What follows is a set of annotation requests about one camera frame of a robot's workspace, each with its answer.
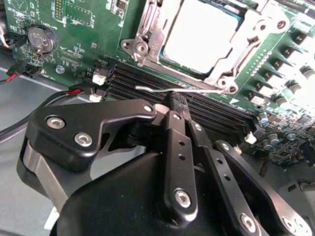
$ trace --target electronic component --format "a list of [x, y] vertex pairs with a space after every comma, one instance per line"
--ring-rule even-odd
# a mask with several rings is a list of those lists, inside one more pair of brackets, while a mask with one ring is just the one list
[[118, 0], [117, 7], [121, 10], [125, 11], [127, 7], [127, 1], [126, 0]]
[[305, 123], [309, 122], [310, 120], [311, 120], [310, 117], [303, 116], [303, 117], [299, 118], [297, 122], [298, 122], [299, 124], [305, 124]]
[[48, 27], [37, 25], [28, 29], [30, 45], [36, 53], [44, 56], [58, 49], [59, 42], [55, 33]]
[[270, 134], [268, 140], [272, 146], [276, 146], [280, 142], [277, 134]]
[[284, 86], [287, 83], [286, 79], [281, 78], [270, 71], [264, 74], [264, 79], [267, 81], [267, 83], [270, 86], [276, 89], [280, 89], [282, 86]]
[[269, 143], [268, 139], [265, 139], [264, 141], [262, 141], [262, 143], [263, 143], [263, 148], [266, 151], [269, 151], [270, 149], [273, 148], [272, 145]]
[[296, 134], [288, 134], [287, 136], [286, 136], [286, 138], [288, 139], [288, 140], [290, 140], [290, 141], [294, 141], [295, 139], [296, 139]]
[[249, 143], [251, 145], [257, 142], [257, 138], [252, 134], [252, 132], [248, 133], [244, 140], [246, 143]]
[[283, 52], [283, 56], [290, 62], [295, 65], [303, 64], [305, 56], [303, 53], [293, 49], [291, 47], [286, 48]]
[[8, 32], [4, 35], [9, 49], [19, 48], [27, 43], [27, 37], [14, 32]]
[[277, 120], [277, 117], [272, 114], [269, 114], [268, 119], [269, 119], [269, 122], [275, 122]]
[[[209, 25], [207, 22], [211, 22], [212, 19], [219, 19], [220, 24]], [[201, 1], [187, 0], [167, 40], [164, 56], [187, 68], [200, 73], [208, 73], [218, 59], [225, 58], [230, 53], [230, 39], [235, 34], [238, 24], [238, 19], [232, 14]], [[220, 31], [220, 29], [224, 29], [221, 30], [220, 36], [213, 37], [212, 32]], [[182, 53], [183, 44], [188, 45], [185, 53]]]
[[282, 151], [282, 152], [279, 153], [279, 155], [281, 155], [281, 156], [288, 156], [288, 155], [290, 155], [290, 153], [287, 152], [287, 151]]
[[116, 69], [116, 66], [117, 61], [114, 59], [110, 59], [108, 60], [108, 62], [96, 60], [92, 82], [102, 86], [103, 84], [105, 84], [105, 82], [107, 82], [107, 80], [111, 79]]
[[285, 61], [282, 60], [277, 60], [274, 64], [273, 64], [275, 70], [284, 75], [287, 76], [288, 74], [291, 74], [292, 72], [294, 72], [294, 67], [289, 65], [288, 63], [286, 63]]
[[301, 32], [298, 36], [296, 36], [294, 42], [301, 48], [309, 51], [313, 50], [315, 40], [313, 37]]
[[313, 69], [306, 70], [303, 72], [303, 75], [308, 79], [308, 80], [315, 80], [315, 71]]
[[315, 135], [315, 126], [308, 127], [305, 131], [308, 134]]
[[62, 65], [56, 66], [56, 73], [62, 75], [65, 72], [65, 68]]
[[288, 109], [289, 103], [286, 98], [279, 97], [276, 99], [276, 103], [281, 109], [284, 109], [284, 110]]
[[258, 92], [251, 91], [248, 94], [248, 99], [257, 106], [262, 106], [265, 103], [265, 98]]
[[267, 124], [269, 122], [268, 116], [265, 112], [259, 113], [259, 121], [262, 124]]
[[296, 93], [298, 93], [301, 90], [301, 86], [297, 83], [292, 84], [289, 86], [290, 91], [295, 95]]
[[271, 95], [274, 93], [273, 87], [264, 82], [258, 82], [256, 84], [256, 89], [261, 95], [268, 98], [270, 98]]

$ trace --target motherboard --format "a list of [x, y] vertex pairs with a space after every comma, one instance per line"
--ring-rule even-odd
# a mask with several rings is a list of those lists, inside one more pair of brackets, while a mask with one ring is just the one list
[[115, 59], [257, 117], [242, 151], [279, 165], [315, 137], [314, 6], [302, 0], [5, 0], [17, 60], [70, 86]]

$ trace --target white slot latch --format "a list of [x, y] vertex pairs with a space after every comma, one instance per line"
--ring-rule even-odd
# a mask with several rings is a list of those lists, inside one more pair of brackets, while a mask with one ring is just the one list
[[249, 143], [251, 145], [257, 142], [257, 138], [254, 136], [254, 134], [252, 134], [252, 132], [247, 134], [247, 136], [244, 139], [246, 143]]

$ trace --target chip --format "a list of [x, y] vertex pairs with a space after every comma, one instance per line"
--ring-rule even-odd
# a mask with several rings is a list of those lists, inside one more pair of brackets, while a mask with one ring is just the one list
[[238, 19], [223, 9], [185, 0], [163, 54], [170, 61], [208, 73], [219, 59], [229, 55], [230, 40], [238, 26]]
[[308, 127], [308, 128], [306, 129], [306, 132], [307, 132], [308, 134], [315, 135], [315, 126]]
[[305, 124], [305, 123], [309, 122], [310, 119], [311, 119], [311, 118], [309, 118], [309, 117], [301, 117], [301, 118], [298, 119], [297, 122], [298, 122], [299, 124]]
[[120, 9], [126, 10], [126, 6], [127, 6], [127, 4], [125, 1], [123, 1], [123, 0], [118, 1], [117, 7], [119, 7]]
[[290, 153], [286, 151], [282, 151], [279, 153], [281, 156], [288, 156]]

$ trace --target black metal bracket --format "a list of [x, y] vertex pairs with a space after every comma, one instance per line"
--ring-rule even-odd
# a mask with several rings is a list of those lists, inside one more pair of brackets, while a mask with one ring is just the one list
[[259, 202], [259, 220], [265, 230], [295, 236], [311, 236], [308, 223], [269, 186], [261, 176], [233, 149], [224, 142], [216, 141], [216, 150], [226, 158], [237, 180], [244, 182], [243, 192], [249, 192]]
[[[171, 93], [165, 105], [136, 99], [37, 109], [21, 152], [24, 167], [34, 175], [24, 175], [38, 178], [42, 188], [34, 187], [35, 180], [30, 185], [61, 210], [76, 189], [92, 181], [89, 167], [100, 149], [143, 145], [147, 153], [160, 153], [165, 163], [156, 203], [168, 224], [184, 227], [198, 216], [194, 164], [201, 163], [228, 235], [312, 235], [309, 225], [228, 143], [218, 141], [213, 149], [204, 128], [191, 120], [183, 96]], [[245, 192], [256, 196], [266, 213], [259, 212], [258, 218]]]

